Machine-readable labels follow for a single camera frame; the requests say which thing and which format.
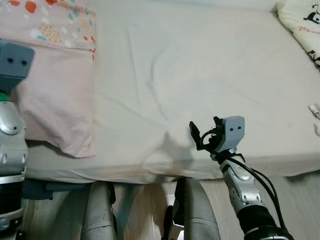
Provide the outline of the bed with beige sheet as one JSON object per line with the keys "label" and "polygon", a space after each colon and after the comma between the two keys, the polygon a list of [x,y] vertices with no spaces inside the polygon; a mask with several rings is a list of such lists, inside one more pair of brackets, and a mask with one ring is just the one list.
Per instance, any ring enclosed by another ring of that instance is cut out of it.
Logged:
{"label": "bed with beige sheet", "polygon": [[93,157],[29,143],[26,177],[148,184],[221,178],[189,131],[245,118],[238,151],[268,176],[320,168],[320,73],[274,1],[88,0],[96,13]]}

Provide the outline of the robot right leg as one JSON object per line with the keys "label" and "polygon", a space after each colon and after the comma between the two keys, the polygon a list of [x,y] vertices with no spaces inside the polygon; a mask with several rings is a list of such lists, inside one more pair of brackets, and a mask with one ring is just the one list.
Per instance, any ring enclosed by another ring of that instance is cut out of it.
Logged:
{"label": "robot right leg", "polygon": [[211,202],[201,183],[194,178],[179,178],[174,204],[167,206],[161,240],[222,240]]}

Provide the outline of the robot leg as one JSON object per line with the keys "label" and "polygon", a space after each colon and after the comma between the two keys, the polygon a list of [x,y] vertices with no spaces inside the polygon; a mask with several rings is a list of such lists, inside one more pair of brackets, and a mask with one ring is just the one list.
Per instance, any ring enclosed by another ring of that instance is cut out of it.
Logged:
{"label": "robot leg", "polygon": [[90,185],[80,240],[117,240],[117,221],[112,208],[115,201],[112,183],[93,182]]}
{"label": "robot leg", "polygon": [[167,206],[161,240],[222,240],[211,202],[201,183],[194,178],[179,178],[174,204]]}

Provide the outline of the robot left leg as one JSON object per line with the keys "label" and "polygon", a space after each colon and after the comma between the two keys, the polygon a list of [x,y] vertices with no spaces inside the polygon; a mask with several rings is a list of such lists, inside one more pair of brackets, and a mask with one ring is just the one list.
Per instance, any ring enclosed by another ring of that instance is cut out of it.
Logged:
{"label": "robot left leg", "polygon": [[115,201],[112,183],[93,182],[90,185],[80,240],[117,240],[117,221],[112,208]]}

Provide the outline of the cream cartoon print blanket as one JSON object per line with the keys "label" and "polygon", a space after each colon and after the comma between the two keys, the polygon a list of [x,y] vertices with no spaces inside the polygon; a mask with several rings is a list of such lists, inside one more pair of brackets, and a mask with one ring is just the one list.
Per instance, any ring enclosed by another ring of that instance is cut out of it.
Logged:
{"label": "cream cartoon print blanket", "polygon": [[277,0],[279,21],[320,68],[320,0]]}

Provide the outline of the pink pillow with floral band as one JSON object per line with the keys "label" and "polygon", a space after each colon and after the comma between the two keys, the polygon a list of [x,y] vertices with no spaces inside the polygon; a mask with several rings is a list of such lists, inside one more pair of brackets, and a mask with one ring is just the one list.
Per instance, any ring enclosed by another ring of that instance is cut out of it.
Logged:
{"label": "pink pillow with floral band", "polygon": [[0,39],[34,50],[13,98],[26,139],[94,157],[96,12],[89,0],[0,0]]}

